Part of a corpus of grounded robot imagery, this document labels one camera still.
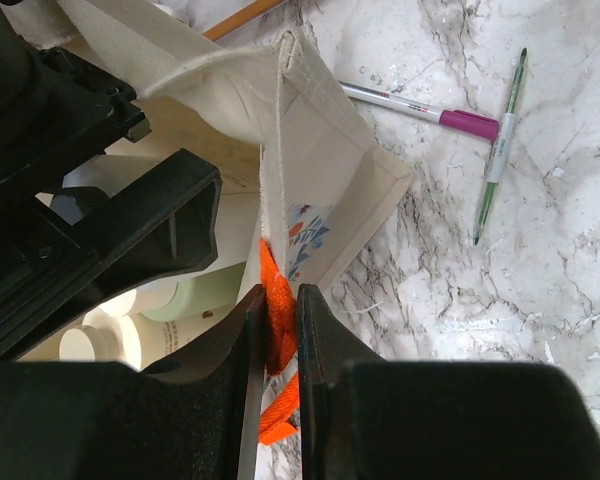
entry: canvas bag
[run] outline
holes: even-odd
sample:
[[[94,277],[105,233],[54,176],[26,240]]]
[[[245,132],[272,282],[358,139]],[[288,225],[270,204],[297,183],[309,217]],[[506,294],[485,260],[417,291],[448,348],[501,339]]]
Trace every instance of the canvas bag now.
[[[406,193],[411,168],[376,144],[298,32],[221,49],[146,0],[58,4],[140,100],[171,96],[218,131],[261,145],[261,222],[242,292],[259,283],[261,236],[294,291],[327,288]]]

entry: green pen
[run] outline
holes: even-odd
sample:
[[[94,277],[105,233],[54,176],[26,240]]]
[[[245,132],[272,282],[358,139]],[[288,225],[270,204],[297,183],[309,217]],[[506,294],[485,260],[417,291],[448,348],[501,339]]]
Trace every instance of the green pen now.
[[[502,117],[500,122],[500,130],[496,141],[491,148],[491,158],[489,160],[489,173],[487,174],[487,186],[482,196],[482,206],[480,208],[480,215],[478,215],[478,221],[476,223],[476,232],[473,237],[473,244],[477,245],[480,241],[491,207],[493,207],[493,200],[498,189],[498,184],[502,179],[504,173],[504,167],[507,165],[507,157],[509,156],[509,147],[513,140],[513,129],[516,124],[516,103],[518,101],[518,94],[522,87],[522,77],[524,76],[524,64],[527,59],[527,49],[523,48],[520,54],[520,61],[516,68],[516,74],[513,77],[513,85],[511,86],[511,93],[509,94],[509,103],[507,104],[507,111]]]

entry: white marble table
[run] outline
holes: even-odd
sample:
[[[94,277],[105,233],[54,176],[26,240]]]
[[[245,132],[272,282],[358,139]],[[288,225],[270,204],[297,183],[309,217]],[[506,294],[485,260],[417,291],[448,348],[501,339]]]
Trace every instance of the white marble table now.
[[[196,24],[203,3],[189,0]],[[223,43],[267,42],[284,24],[342,80],[494,117],[528,47],[510,165],[478,247],[489,144],[359,105],[418,178],[330,301],[389,359],[557,365],[600,432],[600,0],[300,0]],[[257,478],[300,475],[297,438],[260,448]]]

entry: pen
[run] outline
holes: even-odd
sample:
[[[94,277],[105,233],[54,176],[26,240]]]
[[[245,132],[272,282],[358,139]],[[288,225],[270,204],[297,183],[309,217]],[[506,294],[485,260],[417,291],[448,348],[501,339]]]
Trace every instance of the pen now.
[[[513,84],[511,86],[511,93],[509,94],[509,102],[507,103],[507,111],[502,116],[500,122],[500,131],[496,138],[493,147],[491,147],[491,158],[489,160],[489,173],[487,174],[487,185],[482,196],[482,206],[480,207],[480,214],[478,215],[478,221],[476,223],[476,231],[473,237],[473,244],[477,245],[480,241],[480,237],[484,232],[491,207],[493,206],[493,199],[498,189],[498,184],[504,173],[504,167],[507,164],[507,157],[509,156],[509,147],[511,146],[511,140],[513,139],[513,129],[516,124],[516,103],[518,101],[518,94],[522,87],[522,77],[524,76],[524,64],[527,59],[527,49],[523,48],[520,54],[520,61],[516,67],[516,73],[513,77]]]
[[[439,107],[432,107],[431,105],[407,100],[406,98],[391,95],[390,93],[378,92],[346,82],[340,82],[340,85],[342,85],[345,93],[350,98],[355,98],[356,100],[373,103],[374,105],[387,107],[430,122],[455,128],[456,130],[462,130],[463,132],[486,138],[491,142],[498,135],[498,121],[491,118],[463,112],[462,110],[444,110]]]

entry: orange strap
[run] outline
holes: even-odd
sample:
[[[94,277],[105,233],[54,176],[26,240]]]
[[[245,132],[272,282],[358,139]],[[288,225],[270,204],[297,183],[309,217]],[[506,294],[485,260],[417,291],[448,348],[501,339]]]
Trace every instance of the orange strap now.
[[[291,286],[280,273],[265,240],[260,240],[262,285],[267,296],[270,342],[267,345],[266,366],[269,375],[279,375],[298,349],[295,313],[296,300]],[[265,445],[282,440],[297,432],[288,420],[300,406],[298,374],[260,417],[260,442]]]

